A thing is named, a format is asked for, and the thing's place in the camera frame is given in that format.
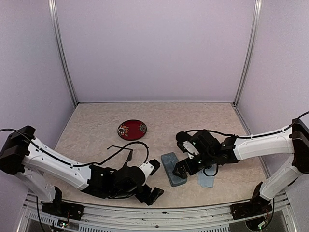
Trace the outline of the blue-grey hard glasses case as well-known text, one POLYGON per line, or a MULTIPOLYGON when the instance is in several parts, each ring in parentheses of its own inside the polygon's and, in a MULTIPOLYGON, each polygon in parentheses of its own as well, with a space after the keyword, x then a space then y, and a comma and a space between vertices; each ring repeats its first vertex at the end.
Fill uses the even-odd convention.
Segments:
POLYGON ((161 155, 161 162, 172 187, 178 187, 187 182, 187 178, 182 179, 173 174, 173 170, 178 161, 177 156, 173 152, 161 155))

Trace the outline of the black glasses case beige lining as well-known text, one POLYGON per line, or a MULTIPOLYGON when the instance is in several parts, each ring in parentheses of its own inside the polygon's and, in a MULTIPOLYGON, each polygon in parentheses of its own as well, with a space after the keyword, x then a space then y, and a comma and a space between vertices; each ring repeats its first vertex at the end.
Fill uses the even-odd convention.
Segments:
POLYGON ((192 136, 184 131, 181 131, 176 134, 176 141, 177 145, 182 145, 183 142, 189 141, 192 138, 192 136))

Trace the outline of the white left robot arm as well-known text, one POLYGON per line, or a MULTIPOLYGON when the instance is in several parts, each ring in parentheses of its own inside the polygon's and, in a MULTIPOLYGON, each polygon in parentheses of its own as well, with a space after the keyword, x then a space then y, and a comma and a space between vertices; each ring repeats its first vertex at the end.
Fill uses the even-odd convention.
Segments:
POLYGON ((109 160, 131 143, 119 147, 118 151, 101 162, 79 163, 69 159, 42 143, 35 137, 35 128, 25 126, 19 130, 4 128, 10 132, 1 151, 1 171, 14 175, 34 193, 43 203, 47 203, 57 215, 67 211, 61 191, 46 183, 42 173, 52 175, 77 190, 101 199, 137 198, 141 203, 152 205, 163 193, 160 188, 146 184, 160 167, 156 159, 145 159, 139 166, 129 166, 133 157, 130 150, 120 169, 103 167, 109 160))

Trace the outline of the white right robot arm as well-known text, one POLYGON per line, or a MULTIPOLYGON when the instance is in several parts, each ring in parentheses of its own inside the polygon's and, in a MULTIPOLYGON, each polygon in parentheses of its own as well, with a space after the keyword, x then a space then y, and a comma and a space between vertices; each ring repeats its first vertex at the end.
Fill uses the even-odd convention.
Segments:
POLYGON ((173 174, 182 179, 212 165, 238 163, 254 157, 290 154, 288 160, 265 182, 256 187, 247 203, 247 211, 256 215, 274 196, 309 172, 309 130, 301 119, 289 126, 258 135, 227 134, 223 142, 210 130, 196 130, 194 135, 181 131, 176 135, 178 148, 188 158, 176 163, 173 174))

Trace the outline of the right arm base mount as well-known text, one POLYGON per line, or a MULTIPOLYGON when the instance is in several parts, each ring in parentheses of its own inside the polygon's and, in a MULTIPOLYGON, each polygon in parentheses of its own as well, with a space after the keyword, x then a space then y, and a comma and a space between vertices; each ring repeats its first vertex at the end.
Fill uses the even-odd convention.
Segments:
POLYGON ((233 220, 249 218, 256 215, 272 211, 273 207, 270 200, 260 196, 260 188, 263 182, 260 182, 254 189, 252 198, 248 202, 237 203, 230 206, 233 220))

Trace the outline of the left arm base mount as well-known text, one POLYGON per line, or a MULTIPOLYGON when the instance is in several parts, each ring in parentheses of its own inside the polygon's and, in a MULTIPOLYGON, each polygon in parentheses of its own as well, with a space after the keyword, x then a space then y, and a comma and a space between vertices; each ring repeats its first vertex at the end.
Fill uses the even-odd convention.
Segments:
POLYGON ((62 200, 62 191, 54 187, 55 197, 51 203, 42 203, 42 211, 54 216, 80 221, 84 212, 84 206, 69 203, 62 200))

